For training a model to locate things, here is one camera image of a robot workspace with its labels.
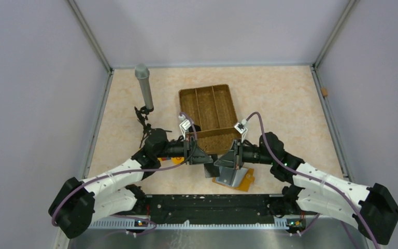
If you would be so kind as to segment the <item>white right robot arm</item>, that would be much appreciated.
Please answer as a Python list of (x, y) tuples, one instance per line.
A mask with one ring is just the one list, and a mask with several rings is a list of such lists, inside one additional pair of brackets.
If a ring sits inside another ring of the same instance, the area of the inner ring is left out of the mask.
[(257, 145), (244, 137), (235, 139), (214, 165), (236, 171), (245, 163), (270, 165), (276, 179), (290, 184), (283, 194), (288, 213), (327, 215), (353, 226), (378, 245), (389, 244), (398, 223), (398, 205), (386, 186), (355, 184), (323, 172), (285, 151), (273, 132), (263, 131)]

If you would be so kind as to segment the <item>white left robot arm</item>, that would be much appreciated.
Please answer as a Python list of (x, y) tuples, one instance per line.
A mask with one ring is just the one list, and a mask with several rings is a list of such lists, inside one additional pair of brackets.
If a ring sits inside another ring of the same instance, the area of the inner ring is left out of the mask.
[(183, 164), (207, 163), (213, 159), (199, 147), (196, 131), (189, 139), (182, 134), (169, 140), (166, 130), (148, 129), (141, 148), (124, 163), (91, 178), (66, 180), (48, 209), (51, 223), (73, 239), (101, 218), (124, 211), (140, 214), (145, 194), (136, 183)]

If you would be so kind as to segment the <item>yellow leather card holder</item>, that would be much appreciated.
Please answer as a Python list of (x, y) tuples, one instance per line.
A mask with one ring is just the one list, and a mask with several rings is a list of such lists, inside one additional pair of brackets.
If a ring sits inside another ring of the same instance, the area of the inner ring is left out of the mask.
[(220, 175), (214, 177), (212, 182), (237, 191), (248, 192), (251, 184), (255, 182), (253, 168), (236, 170), (220, 167), (219, 173)]

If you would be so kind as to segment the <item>single black VIP card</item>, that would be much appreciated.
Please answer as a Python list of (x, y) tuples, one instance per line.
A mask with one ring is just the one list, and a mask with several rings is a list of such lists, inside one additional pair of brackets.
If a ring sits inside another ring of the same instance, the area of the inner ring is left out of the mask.
[(225, 167), (220, 167), (220, 176), (217, 177), (217, 182), (229, 187), (238, 187), (245, 176), (244, 169), (235, 170)]

